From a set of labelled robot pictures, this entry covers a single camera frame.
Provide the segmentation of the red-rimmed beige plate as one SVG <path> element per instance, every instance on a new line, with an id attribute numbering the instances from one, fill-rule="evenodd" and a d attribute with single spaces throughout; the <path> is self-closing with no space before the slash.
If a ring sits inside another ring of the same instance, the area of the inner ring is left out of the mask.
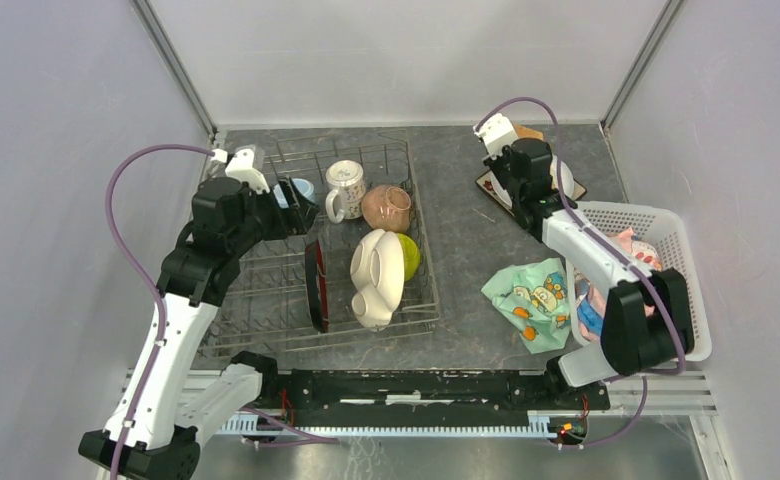
<path id="1" fill-rule="evenodd" d="M 305 287 L 308 311 L 313 328 L 320 334 L 329 330 L 325 267 L 318 240 L 309 243 L 304 251 Z"/>

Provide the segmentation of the white floral mug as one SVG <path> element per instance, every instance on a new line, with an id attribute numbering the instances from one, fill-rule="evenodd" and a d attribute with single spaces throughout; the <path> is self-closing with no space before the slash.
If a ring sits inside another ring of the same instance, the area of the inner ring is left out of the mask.
<path id="1" fill-rule="evenodd" d="M 325 199 L 328 219 L 335 223 L 362 216 L 362 200 L 367 192 L 365 174 L 360 163 L 339 160 L 325 174 L 329 191 Z"/>

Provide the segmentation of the beige brown-rimmed bowl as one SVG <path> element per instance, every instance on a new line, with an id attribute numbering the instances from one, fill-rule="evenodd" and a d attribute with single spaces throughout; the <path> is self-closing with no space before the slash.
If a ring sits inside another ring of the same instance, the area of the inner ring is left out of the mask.
<path id="1" fill-rule="evenodd" d="M 379 185 L 361 201 L 362 216 L 372 229 L 406 233 L 413 203 L 409 194 L 394 185 Z"/>

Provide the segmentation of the cream divided plate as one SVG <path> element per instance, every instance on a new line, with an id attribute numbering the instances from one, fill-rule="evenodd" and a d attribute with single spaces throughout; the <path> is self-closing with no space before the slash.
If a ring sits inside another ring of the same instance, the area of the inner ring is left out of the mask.
<path id="1" fill-rule="evenodd" d="M 399 307 L 404 287 L 403 252 L 392 231 L 375 229 L 356 246 L 349 269 L 355 294 L 350 306 L 366 329 L 386 328 Z"/>

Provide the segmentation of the lime green bowl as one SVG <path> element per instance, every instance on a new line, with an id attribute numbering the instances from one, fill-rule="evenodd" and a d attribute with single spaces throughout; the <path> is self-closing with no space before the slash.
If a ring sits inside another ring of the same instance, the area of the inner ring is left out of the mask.
<path id="1" fill-rule="evenodd" d="M 397 233 L 403 251 L 404 280 L 410 281 L 421 264 L 421 253 L 416 242 L 406 234 Z"/>

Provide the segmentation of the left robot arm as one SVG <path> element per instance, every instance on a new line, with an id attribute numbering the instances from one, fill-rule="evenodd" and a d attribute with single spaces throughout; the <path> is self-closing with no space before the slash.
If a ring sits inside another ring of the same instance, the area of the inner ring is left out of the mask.
<path id="1" fill-rule="evenodd" d="M 204 446 L 241 407 L 278 399 L 274 360 L 241 353 L 193 401 L 179 404 L 241 258 L 259 243 L 306 234 L 319 213 L 291 179 L 278 186 L 285 206 L 273 191 L 233 178 L 199 185 L 192 218 L 154 284 L 155 312 L 128 388 L 106 425 L 83 434 L 81 457 L 126 479 L 189 479 Z"/>

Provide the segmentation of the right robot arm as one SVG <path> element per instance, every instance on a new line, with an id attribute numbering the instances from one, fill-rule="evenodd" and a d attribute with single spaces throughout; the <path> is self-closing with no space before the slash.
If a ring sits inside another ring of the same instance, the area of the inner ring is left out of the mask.
<path id="1" fill-rule="evenodd" d="M 552 184 L 562 163 L 551 146 L 520 138 L 491 147 L 485 165 L 510 196 L 516 223 L 572 263 L 606 298 L 597 342 L 558 357 L 543 382 L 546 400 L 568 408 L 584 386 L 639 373 L 679 374 L 694 346 L 688 286 L 628 255 Z"/>

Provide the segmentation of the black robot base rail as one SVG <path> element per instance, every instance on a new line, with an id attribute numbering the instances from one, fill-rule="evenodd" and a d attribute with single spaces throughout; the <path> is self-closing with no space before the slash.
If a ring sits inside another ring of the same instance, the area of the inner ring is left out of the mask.
<path id="1" fill-rule="evenodd" d="M 254 368 L 259 396 L 223 428 L 258 448 L 337 444 L 350 437 L 537 437 L 565 432 L 551 415 L 610 408 L 600 382 L 570 387 L 550 372 L 523 370 L 280 371 L 275 359 L 248 351 L 231 365 Z"/>

